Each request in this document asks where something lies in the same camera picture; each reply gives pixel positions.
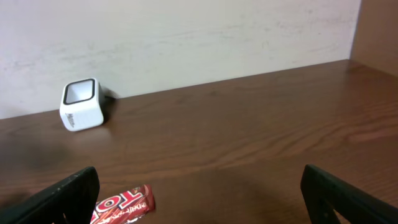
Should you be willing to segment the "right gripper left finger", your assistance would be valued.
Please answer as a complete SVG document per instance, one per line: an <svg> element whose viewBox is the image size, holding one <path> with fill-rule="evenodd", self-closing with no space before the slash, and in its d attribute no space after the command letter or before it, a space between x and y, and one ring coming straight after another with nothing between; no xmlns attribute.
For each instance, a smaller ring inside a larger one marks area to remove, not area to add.
<svg viewBox="0 0 398 224"><path fill-rule="evenodd" d="M94 167L86 167L1 210L1 223L90 223L100 182Z"/></svg>

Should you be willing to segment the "red chocolate bar wrapper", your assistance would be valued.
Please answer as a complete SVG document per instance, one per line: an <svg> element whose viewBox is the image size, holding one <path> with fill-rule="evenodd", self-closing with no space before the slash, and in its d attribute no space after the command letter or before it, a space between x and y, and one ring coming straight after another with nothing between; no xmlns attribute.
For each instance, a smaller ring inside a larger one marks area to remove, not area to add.
<svg viewBox="0 0 398 224"><path fill-rule="evenodd" d="M150 185L142 185L97 202L90 224L134 223L155 210Z"/></svg>

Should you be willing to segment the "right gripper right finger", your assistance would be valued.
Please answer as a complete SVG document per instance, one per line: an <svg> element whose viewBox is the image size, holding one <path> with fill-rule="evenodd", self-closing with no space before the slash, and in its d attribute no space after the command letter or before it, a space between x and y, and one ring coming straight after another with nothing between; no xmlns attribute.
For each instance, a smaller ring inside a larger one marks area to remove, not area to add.
<svg viewBox="0 0 398 224"><path fill-rule="evenodd" d="M397 223L397 208L323 169L307 164L300 189L312 223Z"/></svg>

